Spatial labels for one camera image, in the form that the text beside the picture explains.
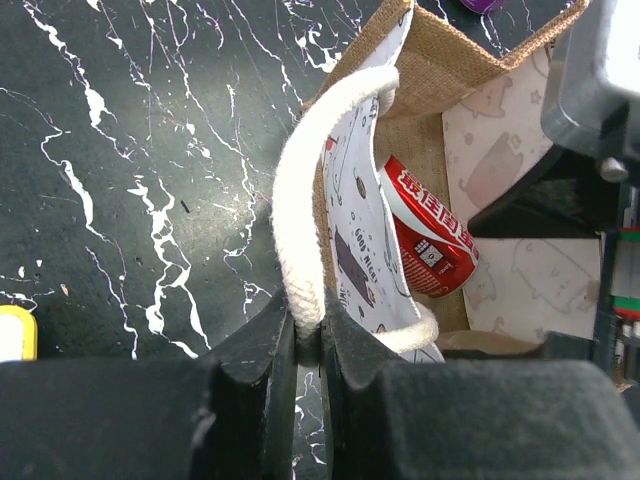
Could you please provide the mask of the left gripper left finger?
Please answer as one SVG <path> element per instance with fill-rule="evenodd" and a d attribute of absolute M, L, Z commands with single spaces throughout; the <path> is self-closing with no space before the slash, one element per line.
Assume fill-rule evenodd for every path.
<path fill-rule="evenodd" d="M 288 479 L 296 362 L 283 294 L 196 358 L 1 367 L 5 479 Z"/>

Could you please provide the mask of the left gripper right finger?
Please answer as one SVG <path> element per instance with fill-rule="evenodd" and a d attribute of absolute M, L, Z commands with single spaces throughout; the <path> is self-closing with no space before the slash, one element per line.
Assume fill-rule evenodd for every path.
<path fill-rule="evenodd" d="M 635 479 L 639 430 L 596 366 L 406 361 L 329 295 L 321 325 L 333 479 Z"/>

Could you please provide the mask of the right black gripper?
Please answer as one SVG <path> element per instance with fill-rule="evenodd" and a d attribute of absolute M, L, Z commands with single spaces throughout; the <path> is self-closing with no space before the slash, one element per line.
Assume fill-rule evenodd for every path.
<path fill-rule="evenodd" d="M 474 215 L 478 238 L 604 236 L 591 359 L 639 377 L 639 4 L 592 1 L 556 42 L 541 113 L 552 147 Z"/>

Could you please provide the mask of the brown canvas tote bag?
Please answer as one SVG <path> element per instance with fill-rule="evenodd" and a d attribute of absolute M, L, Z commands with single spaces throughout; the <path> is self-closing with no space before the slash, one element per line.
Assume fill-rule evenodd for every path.
<path fill-rule="evenodd" d="M 379 180 L 396 157 L 470 232 L 469 219 L 549 152 L 539 114 L 553 44 L 587 3 L 528 7 L 534 25 L 491 53 L 414 1 L 385 1 L 306 104 L 281 153 L 271 216 L 301 364 L 319 359 L 329 295 L 413 362 L 592 337 L 597 240 L 472 236 L 474 274 L 430 298 L 408 286 Z"/>

